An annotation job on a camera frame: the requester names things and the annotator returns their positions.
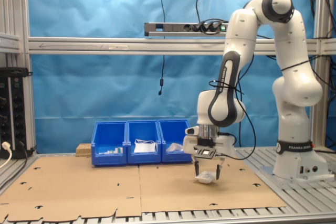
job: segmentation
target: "franka emika robot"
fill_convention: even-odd
[[[273,174],[279,178],[306,182],[331,179],[326,160],[314,150],[309,139],[305,107],[322,97],[308,58],[306,30],[292,0],[251,0],[236,10],[228,23],[225,49],[216,89],[200,93],[198,126],[186,129],[183,150],[195,158],[217,159],[216,179],[225,157],[235,157],[235,138],[219,132],[220,127],[239,123],[245,107],[234,98],[238,74],[251,61],[258,28],[270,25],[275,36],[277,64],[282,77],[272,86],[279,114],[277,159]]]

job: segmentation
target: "metal grid floor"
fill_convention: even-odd
[[[251,148],[238,148],[238,153],[246,156]],[[28,168],[40,156],[29,159]],[[330,154],[320,154],[331,164],[336,164],[335,157]],[[290,184],[277,186],[269,177],[261,173],[262,167],[273,167],[276,159],[275,148],[260,147],[246,160],[246,164],[288,205],[281,208],[250,208],[232,210],[204,210],[204,211],[176,211],[176,212],[148,212],[141,217],[116,218],[78,218],[76,221],[63,222],[64,224],[100,224],[100,223],[336,223],[336,182],[318,182],[307,184]],[[11,161],[0,172],[0,185],[13,174],[24,160]],[[49,222],[26,221],[14,224],[53,224]]]

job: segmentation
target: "blue plastic bin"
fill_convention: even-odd
[[[191,162],[191,154],[183,151],[167,152],[172,143],[181,144],[185,136],[185,129],[189,128],[188,120],[159,120],[159,129],[162,141],[162,162],[186,163]]]
[[[135,139],[153,140],[157,143],[156,152],[134,153]],[[157,121],[127,122],[127,163],[148,164],[161,162],[161,138]]]
[[[100,154],[122,147],[122,153]],[[127,123],[97,122],[91,141],[91,159],[95,166],[127,163]]]

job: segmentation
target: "blue curtain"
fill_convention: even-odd
[[[201,20],[229,19],[249,0],[199,0]],[[166,22],[197,22],[196,0],[163,0]],[[313,35],[309,0],[293,0]],[[29,0],[31,36],[143,38],[145,22],[162,22],[160,0]],[[259,34],[272,37],[269,27]],[[221,56],[33,55],[37,149],[74,152],[91,141],[96,121],[187,118],[197,121],[198,94],[216,79]],[[281,76],[275,61],[256,56],[242,80],[243,103],[258,146],[274,146],[278,115],[271,90]],[[238,125],[223,131],[237,135]],[[249,122],[242,123],[243,146],[253,145]]]

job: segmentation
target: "cardboard floor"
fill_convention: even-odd
[[[215,171],[200,161],[200,172]],[[242,161],[226,159],[220,180],[194,179],[191,164],[92,167],[86,157],[41,157],[0,196],[0,218],[72,221],[142,212],[284,207]]]

